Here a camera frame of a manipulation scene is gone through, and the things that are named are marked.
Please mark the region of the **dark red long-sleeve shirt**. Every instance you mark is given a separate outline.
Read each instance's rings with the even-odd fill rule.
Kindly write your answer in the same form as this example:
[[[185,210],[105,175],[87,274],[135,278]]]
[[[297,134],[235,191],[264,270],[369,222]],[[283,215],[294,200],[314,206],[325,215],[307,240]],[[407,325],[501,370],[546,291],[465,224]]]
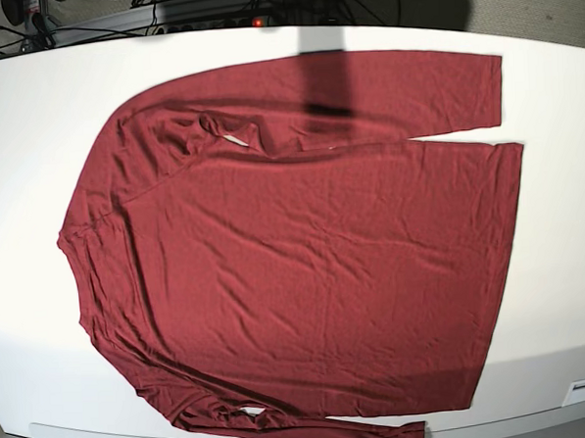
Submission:
[[[174,427],[424,438],[465,411],[512,255],[523,147],[499,56],[311,53],[123,103],[60,249],[80,323]]]

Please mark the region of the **black power strip red switch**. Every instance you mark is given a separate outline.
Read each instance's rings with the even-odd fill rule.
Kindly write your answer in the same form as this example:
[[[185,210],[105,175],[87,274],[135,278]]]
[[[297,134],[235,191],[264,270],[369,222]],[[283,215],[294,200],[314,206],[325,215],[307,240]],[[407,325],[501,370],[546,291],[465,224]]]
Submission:
[[[216,28],[232,29],[232,28],[250,28],[250,27],[265,27],[267,20],[264,17],[250,17],[250,18],[231,18],[231,19],[211,19],[209,21],[193,21],[182,24],[165,24],[159,25],[153,31],[157,34],[170,34],[176,32],[189,32],[194,30],[213,30]]]

